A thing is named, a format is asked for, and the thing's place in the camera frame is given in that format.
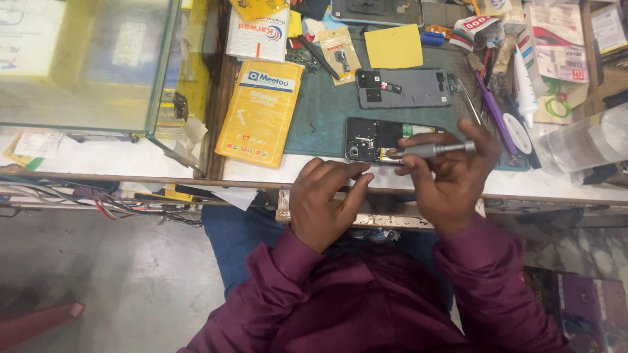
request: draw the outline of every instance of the gray floor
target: gray floor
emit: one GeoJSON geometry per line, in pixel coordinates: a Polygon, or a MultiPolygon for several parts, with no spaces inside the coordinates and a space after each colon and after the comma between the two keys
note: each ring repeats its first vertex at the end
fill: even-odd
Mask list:
{"type": "MultiPolygon", "coordinates": [[[[158,221],[54,210],[0,218],[0,317],[69,299],[85,304],[78,320],[18,352],[174,352],[186,345],[223,304],[224,287],[204,231],[158,221]]],[[[628,285],[625,229],[517,227],[528,239],[527,264],[628,285]]]]}

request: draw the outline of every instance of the purple shirt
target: purple shirt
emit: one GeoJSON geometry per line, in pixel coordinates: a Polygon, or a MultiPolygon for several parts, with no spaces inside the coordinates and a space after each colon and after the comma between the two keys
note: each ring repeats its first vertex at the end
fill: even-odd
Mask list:
{"type": "Polygon", "coordinates": [[[323,260],[287,227],[250,253],[251,277],[179,352],[571,352],[519,279],[522,252],[480,215],[436,244],[463,335],[419,261],[386,246],[323,260]]]}

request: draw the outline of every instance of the white tabletop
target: white tabletop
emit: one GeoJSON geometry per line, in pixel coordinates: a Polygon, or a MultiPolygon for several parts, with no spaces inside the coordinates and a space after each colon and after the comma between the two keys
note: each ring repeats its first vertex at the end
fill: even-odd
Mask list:
{"type": "MultiPolygon", "coordinates": [[[[538,134],[554,130],[552,126],[535,126],[538,134]]],[[[17,136],[18,130],[4,128],[0,132],[0,152],[17,136]]],[[[245,163],[232,158],[225,162],[223,180],[242,182],[293,183],[299,171],[312,156],[284,155],[279,169],[245,163]]],[[[342,158],[324,160],[344,161],[342,158]]],[[[0,156],[0,166],[14,163],[0,156]]],[[[374,188],[413,188],[409,176],[396,176],[391,166],[373,166],[371,182],[374,188]]],[[[166,157],[163,151],[146,139],[138,143],[95,142],[77,143],[63,138],[57,156],[46,159],[37,171],[89,175],[119,175],[131,177],[192,178],[193,170],[166,157]]],[[[527,172],[493,171],[484,188],[485,194],[520,197],[565,198],[628,202],[628,190],[582,186],[582,174],[550,175],[542,170],[527,172]]]]}
{"type": "MultiPolygon", "coordinates": [[[[531,138],[547,134],[558,126],[535,124],[531,138]]],[[[345,161],[343,158],[321,157],[324,160],[345,161]]],[[[312,156],[284,155],[279,169],[267,168],[232,158],[225,162],[223,180],[242,182],[292,183],[305,163],[312,156]]],[[[369,172],[375,179],[369,185],[374,188],[413,189],[409,176],[397,176],[392,166],[371,166],[369,172]]],[[[515,197],[565,198],[577,200],[604,200],[628,202],[628,190],[599,186],[583,186],[583,174],[566,173],[551,175],[543,170],[500,171],[495,170],[486,181],[484,194],[515,197]]]]}

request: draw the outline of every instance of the purple tool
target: purple tool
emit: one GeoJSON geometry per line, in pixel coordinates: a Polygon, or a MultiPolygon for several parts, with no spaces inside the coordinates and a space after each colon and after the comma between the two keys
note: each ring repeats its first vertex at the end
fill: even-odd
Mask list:
{"type": "Polygon", "coordinates": [[[480,73],[478,71],[475,72],[475,81],[480,85],[480,89],[482,90],[482,99],[489,108],[490,113],[493,115],[493,119],[495,119],[495,122],[497,123],[497,128],[499,129],[499,133],[502,135],[502,141],[506,145],[508,152],[510,152],[511,155],[516,154],[517,148],[515,147],[514,142],[512,142],[510,132],[506,127],[504,115],[499,109],[497,101],[495,101],[495,96],[488,88],[486,88],[486,85],[484,84],[484,81],[482,80],[482,77],[480,77],[480,73]]]}

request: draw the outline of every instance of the smartphone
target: smartphone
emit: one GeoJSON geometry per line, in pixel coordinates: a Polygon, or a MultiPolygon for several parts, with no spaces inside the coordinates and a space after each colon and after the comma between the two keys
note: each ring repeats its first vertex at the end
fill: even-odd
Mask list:
{"type": "Polygon", "coordinates": [[[349,117],[346,124],[345,158],[354,162],[399,164],[386,157],[386,151],[398,148],[397,141],[422,133],[444,133],[438,126],[349,117]]]}
{"type": "Polygon", "coordinates": [[[448,107],[452,93],[442,68],[372,68],[355,71],[362,109],[448,107]]]}

